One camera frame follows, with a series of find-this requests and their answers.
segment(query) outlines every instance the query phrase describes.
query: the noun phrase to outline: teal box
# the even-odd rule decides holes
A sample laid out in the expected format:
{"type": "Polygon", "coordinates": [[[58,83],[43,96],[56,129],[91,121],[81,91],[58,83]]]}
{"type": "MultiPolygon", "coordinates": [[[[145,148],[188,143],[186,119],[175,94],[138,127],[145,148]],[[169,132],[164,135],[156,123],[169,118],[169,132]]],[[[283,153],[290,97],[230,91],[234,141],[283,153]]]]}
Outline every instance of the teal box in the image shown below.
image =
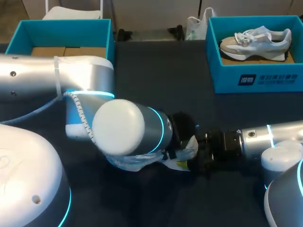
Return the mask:
{"type": "Polygon", "coordinates": [[[115,59],[110,19],[23,20],[6,54],[31,55],[34,47],[106,47],[106,59],[115,59]]]}
{"type": "Polygon", "coordinates": [[[298,16],[212,17],[206,54],[216,93],[303,91],[303,23],[298,16]],[[290,53],[295,63],[223,65],[218,43],[234,33],[261,26],[292,31],[290,53]]]}

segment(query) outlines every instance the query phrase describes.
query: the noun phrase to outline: white sneaker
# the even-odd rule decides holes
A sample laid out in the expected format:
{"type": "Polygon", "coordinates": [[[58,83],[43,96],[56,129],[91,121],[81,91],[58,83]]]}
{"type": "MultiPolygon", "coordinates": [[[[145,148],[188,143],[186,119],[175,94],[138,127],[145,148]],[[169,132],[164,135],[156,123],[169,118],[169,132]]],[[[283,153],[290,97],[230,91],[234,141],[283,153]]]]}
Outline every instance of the white sneaker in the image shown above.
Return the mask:
{"type": "Polygon", "coordinates": [[[273,32],[262,26],[223,39],[220,49],[226,55],[240,61],[252,55],[274,61],[285,61],[285,52],[288,51],[291,41],[292,33],[289,29],[273,32]]]}

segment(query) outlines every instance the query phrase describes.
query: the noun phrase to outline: black table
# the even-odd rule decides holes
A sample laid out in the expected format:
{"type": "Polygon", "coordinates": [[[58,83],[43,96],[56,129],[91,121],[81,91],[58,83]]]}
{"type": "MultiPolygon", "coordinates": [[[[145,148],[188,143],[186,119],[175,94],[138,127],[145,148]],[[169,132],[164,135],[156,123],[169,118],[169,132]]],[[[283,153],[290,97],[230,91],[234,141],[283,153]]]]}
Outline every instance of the black table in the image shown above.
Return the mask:
{"type": "MultiPolygon", "coordinates": [[[[190,113],[201,131],[302,119],[302,93],[215,95],[203,41],[116,43],[115,74],[117,98],[167,113],[190,113]]],[[[1,104],[0,120],[31,112],[50,99],[1,104]]],[[[254,171],[230,166],[209,181],[160,164],[138,173],[121,171],[90,142],[66,137],[63,101],[18,127],[42,135],[57,150],[71,184],[75,227],[268,226],[264,189],[254,171]]]]}

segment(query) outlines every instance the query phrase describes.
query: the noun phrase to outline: floor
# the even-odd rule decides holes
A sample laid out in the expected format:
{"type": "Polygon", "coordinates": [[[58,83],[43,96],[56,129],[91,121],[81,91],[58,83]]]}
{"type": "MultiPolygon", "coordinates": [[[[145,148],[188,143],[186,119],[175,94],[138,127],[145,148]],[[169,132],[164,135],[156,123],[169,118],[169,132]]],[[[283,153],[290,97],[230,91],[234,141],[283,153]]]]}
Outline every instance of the floor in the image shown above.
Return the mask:
{"type": "Polygon", "coordinates": [[[10,42],[21,20],[28,20],[22,0],[0,0],[0,43],[10,42]]]}

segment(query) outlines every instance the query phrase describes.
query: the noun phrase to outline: transparent plastic bag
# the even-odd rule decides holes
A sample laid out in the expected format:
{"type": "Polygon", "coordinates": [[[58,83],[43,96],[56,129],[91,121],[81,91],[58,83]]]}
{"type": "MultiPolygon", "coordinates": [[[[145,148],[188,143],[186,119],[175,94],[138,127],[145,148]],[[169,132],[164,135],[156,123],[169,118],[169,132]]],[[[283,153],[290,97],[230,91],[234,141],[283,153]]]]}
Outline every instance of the transparent plastic bag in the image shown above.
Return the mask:
{"type": "Polygon", "coordinates": [[[189,17],[187,19],[186,40],[204,40],[210,17],[216,17],[216,13],[211,7],[205,9],[202,20],[189,17]]]}

